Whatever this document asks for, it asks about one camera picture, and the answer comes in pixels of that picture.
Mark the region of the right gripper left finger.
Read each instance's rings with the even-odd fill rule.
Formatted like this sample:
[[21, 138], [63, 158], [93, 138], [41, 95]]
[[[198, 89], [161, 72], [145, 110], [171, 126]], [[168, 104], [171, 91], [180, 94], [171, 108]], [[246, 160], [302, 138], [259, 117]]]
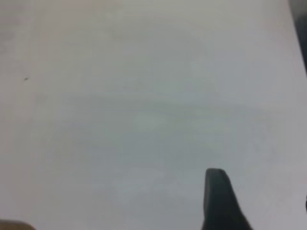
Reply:
[[0, 230], [35, 230], [35, 228], [26, 222], [1, 219]]

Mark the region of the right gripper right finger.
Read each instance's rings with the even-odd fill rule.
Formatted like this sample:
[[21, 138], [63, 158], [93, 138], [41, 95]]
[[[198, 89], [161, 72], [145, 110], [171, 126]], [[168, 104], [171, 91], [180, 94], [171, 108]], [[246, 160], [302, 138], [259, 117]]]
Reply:
[[223, 169], [208, 168], [205, 172], [203, 213], [203, 230], [252, 229]]

